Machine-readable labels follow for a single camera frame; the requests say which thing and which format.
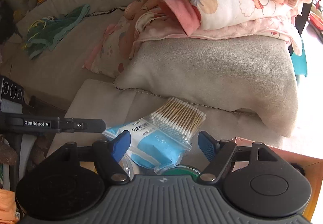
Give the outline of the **white tea canister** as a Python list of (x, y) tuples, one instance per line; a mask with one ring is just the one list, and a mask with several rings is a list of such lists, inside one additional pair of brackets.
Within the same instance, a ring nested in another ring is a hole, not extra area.
[(119, 165), (132, 180), (134, 177), (134, 168), (132, 166), (131, 159), (127, 155), (124, 155), (123, 158), (119, 161)]

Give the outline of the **beige sofa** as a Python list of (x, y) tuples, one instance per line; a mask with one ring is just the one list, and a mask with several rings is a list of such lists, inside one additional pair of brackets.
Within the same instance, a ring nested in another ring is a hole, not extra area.
[(91, 16), (54, 50), (31, 60), (19, 45), (2, 48), (1, 74), (29, 95), (70, 116), (101, 117), (121, 124), (175, 96), (206, 106), (207, 131), (278, 146), (290, 137), (298, 109), (294, 68), (285, 42), (267, 36), (226, 40), (167, 38), (141, 44), (129, 64), (120, 63), (116, 80), (84, 68), (109, 25), (133, 0), (47, 0), (19, 23), (30, 25), (89, 4)]

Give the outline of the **green lid glass jar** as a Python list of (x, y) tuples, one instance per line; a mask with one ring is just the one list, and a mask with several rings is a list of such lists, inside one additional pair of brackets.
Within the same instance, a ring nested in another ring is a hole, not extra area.
[(176, 165), (162, 172), (162, 175), (189, 175), (193, 180), (197, 180), (200, 171), (187, 165)]

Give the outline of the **teal plastic stool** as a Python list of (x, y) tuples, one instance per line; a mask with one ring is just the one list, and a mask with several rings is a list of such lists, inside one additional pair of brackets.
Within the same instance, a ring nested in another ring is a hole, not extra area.
[(299, 84), (300, 76), (303, 75), (304, 77), (307, 77), (308, 75), (307, 58), (305, 54), (303, 41), (302, 41), (302, 55), (298, 56), (293, 52), (291, 54), (291, 60), (294, 67), (296, 82), (297, 84)]

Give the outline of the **pink floral blanket pile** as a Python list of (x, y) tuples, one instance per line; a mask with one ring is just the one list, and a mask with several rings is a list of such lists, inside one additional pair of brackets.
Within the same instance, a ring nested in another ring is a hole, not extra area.
[(253, 35), (285, 41), (301, 56), (295, 26), (312, 0), (137, 0), (109, 25), (84, 67), (115, 78), (142, 43), (166, 38), (226, 40)]

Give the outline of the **blue mask package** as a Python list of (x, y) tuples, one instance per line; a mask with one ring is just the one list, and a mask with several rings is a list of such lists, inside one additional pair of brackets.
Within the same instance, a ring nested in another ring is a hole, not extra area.
[(191, 150), (192, 133), (176, 125), (153, 124), (144, 118), (106, 128), (103, 135), (112, 140), (122, 132), (130, 133), (126, 154), (138, 166), (162, 172), (179, 165), (186, 151)]

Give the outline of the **cotton swab bag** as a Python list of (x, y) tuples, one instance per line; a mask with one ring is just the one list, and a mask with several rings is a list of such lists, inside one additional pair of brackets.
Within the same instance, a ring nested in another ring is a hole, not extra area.
[(191, 139), (205, 121), (206, 114), (197, 107), (172, 97), (144, 119), (174, 141), (189, 145)]

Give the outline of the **green towel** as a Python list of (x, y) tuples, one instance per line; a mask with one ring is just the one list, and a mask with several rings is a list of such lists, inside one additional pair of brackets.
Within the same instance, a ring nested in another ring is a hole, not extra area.
[(52, 51), (90, 11), (84, 4), (58, 19), (54, 16), (39, 19), (28, 28), (24, 51), (29, 59), (37, 58), (43, 51)]

